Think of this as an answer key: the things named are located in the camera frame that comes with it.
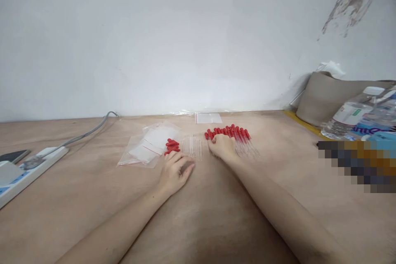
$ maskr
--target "cardboard surface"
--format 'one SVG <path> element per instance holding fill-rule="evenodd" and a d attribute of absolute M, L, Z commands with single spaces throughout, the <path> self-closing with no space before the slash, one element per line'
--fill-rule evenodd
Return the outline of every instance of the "cardboard surface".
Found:
<path fill-rule="evenodd" d="M 222 113 L 248 129 L 262 174 L 285 187 L 356 263 L 390 263 L 394 194 L 364 193 L 318 159 L 319 137 L 281 111 Z M 0 210 L 0 263 L 54 263 L 92 229 L 154 185 L 154 169 L 116 167 L 131 135 L 166 119 L 186 134 L 194 116 L 110 118 Z M 37 153 L 92 129 L 99 118 L 0 124 L 0 154 Z M 153 216 L 122 263 L 295 263 L 238 179 L 205 148 L 185 187 Z"/>

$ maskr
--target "smartphone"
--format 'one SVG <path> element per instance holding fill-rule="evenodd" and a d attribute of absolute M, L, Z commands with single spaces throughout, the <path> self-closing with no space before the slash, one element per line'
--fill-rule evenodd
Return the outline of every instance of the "smartphone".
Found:
<path fill-rule="evenodd" d="M 13 153 L 8 153 L 0 156 L 0 162 L 2 161 L 10 161 L 14 164 L 17 164 L 20 160 L 22 160 L 25 156 L 30 154 L 30 150 L 18 151 Z"/>

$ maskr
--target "hand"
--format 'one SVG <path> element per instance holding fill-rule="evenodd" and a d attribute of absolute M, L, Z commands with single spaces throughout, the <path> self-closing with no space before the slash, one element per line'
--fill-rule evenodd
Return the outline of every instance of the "hand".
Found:
<path fill-rule="evenodd" d="M 224 134 L 217 134 L 213 138 L 213 142 L 208 140 L 209 149 L 214 155 L 220 157 L 224 162 L 229 162 L 234 158 L 238 158 L 235 151 L 235 138 L 228 137 Z"/>
<path fill-rule="evenodd" d="M 187 162 L 193 162 L 194 159 L 182 152 L 171 151 L 163 161 L 165 161 L 165 164 L 162 168 L 158 186 L 171 196 L 184 186 L 195 166 L 195 164 L 191 164 L 181 172 L 183 165 Z"/>

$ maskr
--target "gray cable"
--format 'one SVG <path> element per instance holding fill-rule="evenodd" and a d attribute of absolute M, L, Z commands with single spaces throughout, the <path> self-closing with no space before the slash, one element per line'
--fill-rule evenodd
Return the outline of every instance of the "gray cable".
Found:
<path fill-rule="evenodd" d="M 91 131 L 82 134 L 80 136 L 74 137 L 72 139 L 69 139 L 68 141 L 62 143 L 60 146 L 50 150 L 48 153 L 44 154 L 44 155 L 40 155 L 40 156 L 32 156 L 28 159 L 26 159 L 26 161 L 22 164 L 21 168 L 24 170 L 29 170 L 32 169 L 34 167 L 37 167 L 38 165 L 40 165 L 41 163 L 44 162 L 44 157 L 48 156 L 49 154 L 52 154 L 53 152 L 55 152 L 56 150 L 60 149 L 63 146 L 67 146 L 69 144 L 72 144 L 73 142 L 76 142 L 78 140 L 83 139 L 84 137 L 87 137 L 88 135 L 92 134 L 93 132 L 95 132 L 96 130 L 98 130 L 103 124 L 104 122 L 106 122 L 108 116 L 110 113 L 113 113 L 115 116 L 118 116 L 118 114 L 116 114 L 114 111 L 109 111 L 103 118 L 103 120 L 100 122 L 99 125 L 97 125 L 94 129 L 92 129 Z"/>

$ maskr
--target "beige bag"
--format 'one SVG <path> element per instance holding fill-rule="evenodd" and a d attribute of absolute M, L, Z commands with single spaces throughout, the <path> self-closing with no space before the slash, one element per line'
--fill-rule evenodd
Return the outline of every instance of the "beige bag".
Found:
<path fill-rule="evenodd" d="M 296 116 L 320 127 L 328 122 L 348 99 L 363 92 L 366 87 L 388 89 L 396 84 L 393 80 L 338 80 L 329 72 L 313 72 L 302 94 Z"/>

